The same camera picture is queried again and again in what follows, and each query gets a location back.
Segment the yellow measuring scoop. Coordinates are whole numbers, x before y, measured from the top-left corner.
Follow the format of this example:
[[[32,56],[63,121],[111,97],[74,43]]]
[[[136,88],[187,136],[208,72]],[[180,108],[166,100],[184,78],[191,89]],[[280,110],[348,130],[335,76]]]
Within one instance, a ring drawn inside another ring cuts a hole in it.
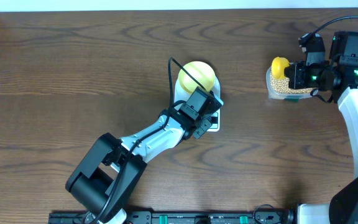
[[[290,66],[289,61],[284,57],[276,57],[272,61],[271,73],[274,79],[284,79],[285,69]]]

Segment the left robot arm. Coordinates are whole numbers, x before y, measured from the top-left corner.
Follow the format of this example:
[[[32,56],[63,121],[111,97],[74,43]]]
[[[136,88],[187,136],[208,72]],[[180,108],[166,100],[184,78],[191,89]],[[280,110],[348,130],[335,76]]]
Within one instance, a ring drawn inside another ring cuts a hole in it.
[[[148,162],[182,141],[199,139],[223,101],[196,89],[187,100],[172,101],[158,120],[130,136],[100,136],[68,178],[65,188],[92,217],[90,223],[123,223],[124,206]]]

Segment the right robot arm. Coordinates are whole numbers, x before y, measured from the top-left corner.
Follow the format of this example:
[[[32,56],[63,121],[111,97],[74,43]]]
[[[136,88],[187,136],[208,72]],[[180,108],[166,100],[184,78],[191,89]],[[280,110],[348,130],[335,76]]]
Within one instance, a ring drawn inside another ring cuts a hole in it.
[[[354,163],[354,179],[328,204],[298,206],[298,223],[358,223],[358,32],[334,33],[329,56],[323,39],[312,32],[300,37],[304,61],[286,65],[281,73],[292,89],[311,89],[311,96],[331,92],[328,103],[338,105],[348,131]]]

